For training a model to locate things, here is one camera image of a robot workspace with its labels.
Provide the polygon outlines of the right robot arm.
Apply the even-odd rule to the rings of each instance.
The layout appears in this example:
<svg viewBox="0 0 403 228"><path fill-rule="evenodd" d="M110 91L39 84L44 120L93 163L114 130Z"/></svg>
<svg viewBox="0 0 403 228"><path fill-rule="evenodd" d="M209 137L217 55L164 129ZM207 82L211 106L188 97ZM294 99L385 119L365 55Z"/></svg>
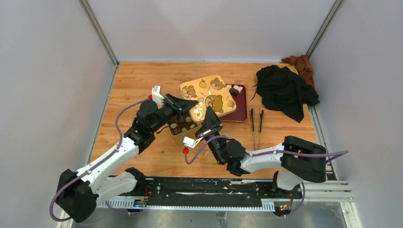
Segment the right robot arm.
<svg viewBox="0 0 403 228"><path fill-rule="evenodd" d="M279 168L271 185L275 197L284 198L304 181L322 183L326 180L326 149L323 146L286 136L283 143L274 147L248 151L239 141L220 135L222 128L221 120L208 107L196 136L206 141L216 162L226 165L227 171L235 176Z"/></svg>

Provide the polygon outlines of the red chocolate tray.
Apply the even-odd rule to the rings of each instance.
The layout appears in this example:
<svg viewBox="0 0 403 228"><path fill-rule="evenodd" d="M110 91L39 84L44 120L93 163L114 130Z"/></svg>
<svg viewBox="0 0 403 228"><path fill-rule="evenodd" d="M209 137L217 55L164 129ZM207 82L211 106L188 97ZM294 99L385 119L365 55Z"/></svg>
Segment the red chocolate tray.
<svg viewBox="0 0 403 228"><path fill-rule="evenodd" d="M230 91L236 107L233 112L220 117L220 119L228 122L246 121L248 118L246 87L237 84L226 84L226 86Z"/></svg>

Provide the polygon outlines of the metal tongs black tips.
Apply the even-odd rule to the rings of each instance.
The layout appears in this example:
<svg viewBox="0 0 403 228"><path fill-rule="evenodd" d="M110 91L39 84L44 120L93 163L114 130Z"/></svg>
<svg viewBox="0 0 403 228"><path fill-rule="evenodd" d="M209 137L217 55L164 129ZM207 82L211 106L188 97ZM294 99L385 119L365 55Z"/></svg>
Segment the metal tongs black tips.
<svg viewBox="0 0 403 228"><path fill-rule="evenodd" d="M259 150L261 145L261 132L263 127L263 117L264 111L261 110L259 114L259 124L256 126L255 118L254 118L255 111L251 108L249 116L251 121L251 131L252 131L252 139L253 139L253 148L254 150Z"/></svg>

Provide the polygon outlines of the gold chocolate tin box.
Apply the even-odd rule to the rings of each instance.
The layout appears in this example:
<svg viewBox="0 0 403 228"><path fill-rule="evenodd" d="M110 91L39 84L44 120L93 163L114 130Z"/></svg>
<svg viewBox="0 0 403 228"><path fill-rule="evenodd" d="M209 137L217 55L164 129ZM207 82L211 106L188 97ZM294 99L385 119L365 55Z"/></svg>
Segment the gold chocolate tin box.
<svg viewBox="0 0 403 228"><path fill-rule="evenodd" d="M181 142L184 137L194 139L196 132L201 127L201 123L194 122L190 115L187 114L180 122L174 119L168 126L173 140Z"/></svg>

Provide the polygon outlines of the silver tin lid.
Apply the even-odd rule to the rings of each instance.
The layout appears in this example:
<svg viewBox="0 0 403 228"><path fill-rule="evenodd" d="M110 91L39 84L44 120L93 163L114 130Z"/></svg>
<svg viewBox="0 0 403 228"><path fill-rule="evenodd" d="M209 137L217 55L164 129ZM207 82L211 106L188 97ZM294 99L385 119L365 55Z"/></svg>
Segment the silver tin lid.
<svg viewBox="0 0 403 228"><path fill-rule="evenodd" d="M237 109L236 102L220 75L184 82L180 85L180 92L184 99L197 102L197 105L190 109L190 117L196 123L204 121L208 107L219 117Z"/></svg>

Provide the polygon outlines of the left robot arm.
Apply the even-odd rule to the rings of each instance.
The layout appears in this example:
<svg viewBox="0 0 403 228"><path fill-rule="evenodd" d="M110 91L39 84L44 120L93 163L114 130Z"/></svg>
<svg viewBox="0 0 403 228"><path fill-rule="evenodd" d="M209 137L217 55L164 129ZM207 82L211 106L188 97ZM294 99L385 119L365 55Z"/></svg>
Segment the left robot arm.
<svg viewBox="0 0 403 228"><path fill-rule="evenodd" d="M155 133L172 119L182 117L198 104L170 94L163 96L161 107L153 99L144 99L134 104L139 106L131 127L123 133L115 121L119 134L118 142L86 166L72 171L65 170L59 177L57 192L49 206L51 218L58 222L73 219L83 222L96 207L122 193L141 196L145 182L141 172L130 168L122 174L109 176L129 159L135 158L155 140Z"/></svg>

